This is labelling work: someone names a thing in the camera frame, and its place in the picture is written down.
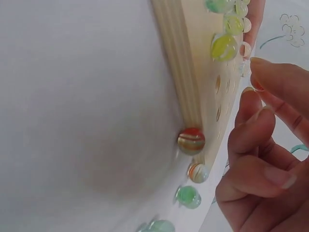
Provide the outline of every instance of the marble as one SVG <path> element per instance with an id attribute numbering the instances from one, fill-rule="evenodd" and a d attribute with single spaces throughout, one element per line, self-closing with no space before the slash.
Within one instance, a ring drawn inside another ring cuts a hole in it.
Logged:
<path id="1" fill-rule="evenodd" d="M 175 232 L 175 226 L 168 220 L 154 220 L 137 232 Z"/>
<path id="2" fill-rule="evenodd" d="M 189 155 L 194 156 L 200 153 L 205 146 L 205 136 L 197 128 L 186 128 L 178 136 L 179 149 Z"/>
<path id="3" fill-rule="evenodd" d="M 249 77 L 251 75 L 250 61 L 244 60 L 239 66 L 239 74 L 241 77 Z"/>
<path id="4" fill-rule="evenodd" d="M 188 169 L 188 177 L 194 182 L 201 184 L 207 180 L 209 171 L 204 164 L 191 164 Z"/>
<path id="5" fill-rule="evenodd" d="M 251 0 L 242 0 L 243 3 L 245 3 L 246 5 L 249 5 L 249 3 L 251 2 Z"/>
<path id="6" fill-rule="evenodd" d="M 250 19 L 248 19 L 248 18 L 244 18 L 243 22 L 244 22 L 243 32 L 248 33 L 252 28 L 252 23 L 251 23 Z"/>
<path id="7" fill-rule="evenodd" d="M 201 204 L 202 198 L 192 186 L 180 187 L 176 193 L 179 203 L 188 209 L 196 209 Z"/>
<path id="8" fill-rule="evenodd" d="M 211 44 L 211 57 L 216 61 L 230 61 L 238 53 L 238 44 L 231 34 L 215 35 Z"/>
<path id="9" fill-rule="evenodd" d="M 244 20 L 237 14 L 226 14 L 223 18 L 223 26 L 231 35 L 241 35 L 245 28 Z"/>
<path id="10" fill-rule="evenodd" d="M 251 55 L 251 46 L 247 42 L 241 42 L 240 47 L 239 47 L 239 54 L 242 57 L 248 58 Z"/>
<path id="11" fill-rule="evenodd" d="M 235 12 L 237 15 L 244 18 L 248 14 L 248 6 L 242 0 L 236 0 Z"/>
<path id="12" fill-rule="evenodd" d="M 206 0 L 205 4 L 209 11 L 224 14 L 233 9 L 235 0 Z"/>

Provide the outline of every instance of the drawing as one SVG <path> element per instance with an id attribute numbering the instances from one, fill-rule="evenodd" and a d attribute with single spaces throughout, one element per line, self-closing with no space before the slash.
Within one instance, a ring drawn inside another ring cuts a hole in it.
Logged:
<path id="1" fill-rule="evenodd" d="M 305 29 L 300 25 L 299 17 L 297 15 L 289 16 L 287 14 L 283 14 L 280 17 L 280 22 L 282 25 L 283 35 L 267 40 L 260 46 L 260 49 L 262 49 L 262 47 L 264 47 L 268 42 L 281 38 L 285 38 L 285 40 L 288 41 L 293 47 L 301 47 L 305 45 L 305 41 L 302 39 L 302 36 L 305 34 Z"/>
<path id="2" fill-rule="evenodd" d="M 291 153 L 293 154 L 294 152 L 296 152 L 298 150 L 309 151 L 309 149 L 304 144 L 301 144 L 301 145 L 297 145 L 297 146 L 293 147 L 291 149 Z"/>

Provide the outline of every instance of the green line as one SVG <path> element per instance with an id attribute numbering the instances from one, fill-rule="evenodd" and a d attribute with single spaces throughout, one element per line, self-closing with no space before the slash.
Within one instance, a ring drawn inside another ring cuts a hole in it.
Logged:
<path id="1" fill-rule="evenodd" d="M 280 39 L 280 38 L 283 38 L 285 35 L 281 35 L 281 36 L 277 36 L 275 38 L 272 38 L 270 40 L 267 40 L 265 43 L 263 43 L 261 46 L 260 46 L 260 49 L 262 49 L 262 47 L 264 47 L 264 45 L 266 45 L 268 42 L 270 41 L 273 41 L 273 40 L 276 40 L 276 39 Z"/>

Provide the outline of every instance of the flower drawing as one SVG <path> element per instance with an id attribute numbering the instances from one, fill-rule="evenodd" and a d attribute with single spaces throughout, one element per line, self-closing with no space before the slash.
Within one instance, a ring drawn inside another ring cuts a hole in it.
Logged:
<path id="1" fill-rule="evenodd" d="M 293 47 L 301 47 L 305 45 L 305 41 L 302 39 L 302 36 L 305 34 L 305 29 L 300 25 L 300 20 L 297 15 L 289 16 L 287 14 L 283 14 L 280 17 L 280 22 L 282 25 L 283 35 L 267 40 L 260 46 L 260 49 L 262 49 L 262 47 L 264 47 L 268 42 L 282 38 L 288 41 Z"/>

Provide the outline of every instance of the plywood edge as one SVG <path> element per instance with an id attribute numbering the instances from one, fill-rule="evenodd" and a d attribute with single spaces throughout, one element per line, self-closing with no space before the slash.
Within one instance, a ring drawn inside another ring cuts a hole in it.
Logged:
<path id="1" fill-rule="evenodd" d="M 206 11 L 203 0 L 153 0 L 186 127 L 203 130 L 204 150 L 195 162 L 212 168 L 234 104 L 242 58 L 214 62 L 211 41 L 223 32 L 223 15 Z M 221 86 L 215 88 L 217 77 Z"/>

